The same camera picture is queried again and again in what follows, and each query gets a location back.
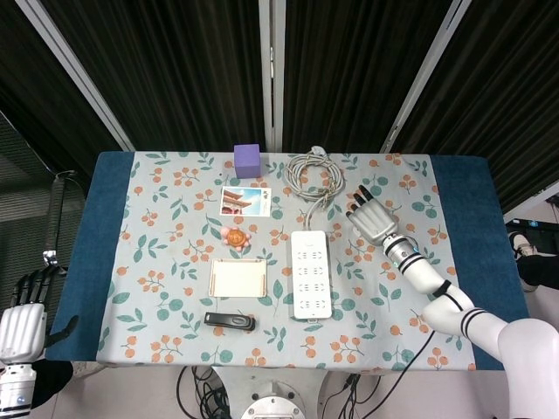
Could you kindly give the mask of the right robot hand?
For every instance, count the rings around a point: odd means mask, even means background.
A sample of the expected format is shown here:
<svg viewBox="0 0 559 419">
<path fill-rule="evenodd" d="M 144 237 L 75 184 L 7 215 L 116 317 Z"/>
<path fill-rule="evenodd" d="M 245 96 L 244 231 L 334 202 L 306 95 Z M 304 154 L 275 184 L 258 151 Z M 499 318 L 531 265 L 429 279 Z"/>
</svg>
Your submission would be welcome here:
<svg viewBox="0 0 559 419">
<path fill-rule="evenodd" d="M 397 222 L 365 186 L 359 185 L 358 188 L 359 191 L 353 194 L 355 203 L 350 205 L 346 217 L 361 237 L 380 246 L 387 237 L 398 232 Z"/>
</svg>

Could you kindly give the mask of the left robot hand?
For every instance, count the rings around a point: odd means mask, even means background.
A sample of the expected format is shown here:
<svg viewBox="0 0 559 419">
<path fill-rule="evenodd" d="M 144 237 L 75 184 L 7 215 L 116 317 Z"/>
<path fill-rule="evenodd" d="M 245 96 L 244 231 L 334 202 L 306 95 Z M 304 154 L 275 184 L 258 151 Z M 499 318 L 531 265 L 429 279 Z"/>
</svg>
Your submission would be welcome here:
<svg viewBox="0 0 559 419">
<path fill-rule="evenodd" d="M 72 329 L 47 333 L 47 301 L 51 286 L 66 271 L 57 265 L 33 271 L 14 285 L 10 307 L 1 318 L 1 362 L 4 365 L 32 363 L 50 347 L 66 339 Z"/>
</svg>

